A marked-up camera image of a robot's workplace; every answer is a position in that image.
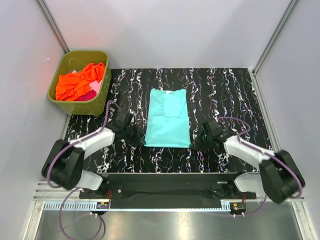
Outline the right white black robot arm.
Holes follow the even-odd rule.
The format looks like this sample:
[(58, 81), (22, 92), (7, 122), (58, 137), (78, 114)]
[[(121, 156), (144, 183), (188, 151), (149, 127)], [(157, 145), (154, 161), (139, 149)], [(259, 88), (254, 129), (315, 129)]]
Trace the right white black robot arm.
[(239, 198), (244, 193), (266, 195), (280, 204), (288, 198), (298, 198), (306, 185), (291, 154), (278, 152), (250, 143), (240, 134), (223, 129), (216, 120), (203, 122), (202, 131), (190, 144), (191, 149), (216, 150), (245, 161), (259, 172), (244, 172), (227, 185), (228, 195)]

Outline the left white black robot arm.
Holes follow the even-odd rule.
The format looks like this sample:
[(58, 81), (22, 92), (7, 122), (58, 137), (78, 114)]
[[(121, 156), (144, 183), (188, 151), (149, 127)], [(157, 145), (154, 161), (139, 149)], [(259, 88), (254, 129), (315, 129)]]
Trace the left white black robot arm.
[(84, 170), (84, 160), (98, 150), (124, 141), (126, 145), (144, 145), (143, 131), (136, 125), (134, 112), (120, 111), (116, 119), (91, 134), (66, 141), (57, 140), (42, 167), (41, 175), (66, 190), (89, 189), (97, 198), (108, 193), (108, 186), (97, 173)]

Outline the turquoise t-shirt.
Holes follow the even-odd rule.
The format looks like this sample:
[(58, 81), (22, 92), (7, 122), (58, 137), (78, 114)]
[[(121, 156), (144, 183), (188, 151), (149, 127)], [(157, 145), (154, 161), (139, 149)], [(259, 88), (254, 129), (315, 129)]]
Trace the turquoise t-shirt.
[(145, 146), (188, 148), (191, 144), (187, 91), (152, 89), (145, 133)]

